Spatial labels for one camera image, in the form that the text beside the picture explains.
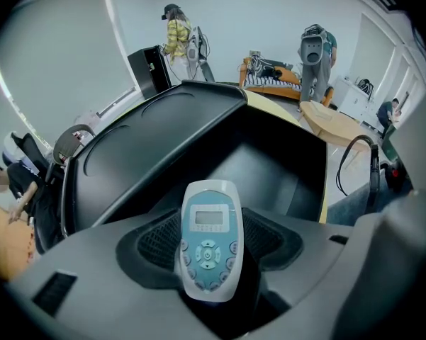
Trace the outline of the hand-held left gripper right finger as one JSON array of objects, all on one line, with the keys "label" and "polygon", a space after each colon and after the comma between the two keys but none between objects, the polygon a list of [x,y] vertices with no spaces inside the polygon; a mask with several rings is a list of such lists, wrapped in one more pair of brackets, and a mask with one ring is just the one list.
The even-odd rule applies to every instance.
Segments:
[{"label": "hand-held left gripper right finger", "polygon": [[303,250],[285,268],[260,262],[280,313],[247,339],[426,339],[426,191],[353,227],[250,216],[297,232]]}]

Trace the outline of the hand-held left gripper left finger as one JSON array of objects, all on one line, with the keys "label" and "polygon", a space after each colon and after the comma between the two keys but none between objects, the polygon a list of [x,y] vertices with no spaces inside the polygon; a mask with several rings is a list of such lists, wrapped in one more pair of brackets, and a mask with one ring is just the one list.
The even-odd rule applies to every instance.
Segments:
[{"label": "hand-held left gripper left finger", "polygon": [[[149,290],[118,265],[116,245],[156,219],[145,214],[85,229],[43,254],[7,288],[27,315],[53,339],[212,339],[175,290]],[[53,316],[34,298],[54,274],[75,277]]]}]

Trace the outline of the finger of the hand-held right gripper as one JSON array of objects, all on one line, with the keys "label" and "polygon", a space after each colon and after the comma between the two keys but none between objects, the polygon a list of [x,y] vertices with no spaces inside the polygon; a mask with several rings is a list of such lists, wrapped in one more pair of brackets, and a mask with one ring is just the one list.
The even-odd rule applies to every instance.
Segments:
[{"label": "finger of the hand-held right gripper", "polygon": [[426,190],[426,92],[390,142],[417,190]]}]

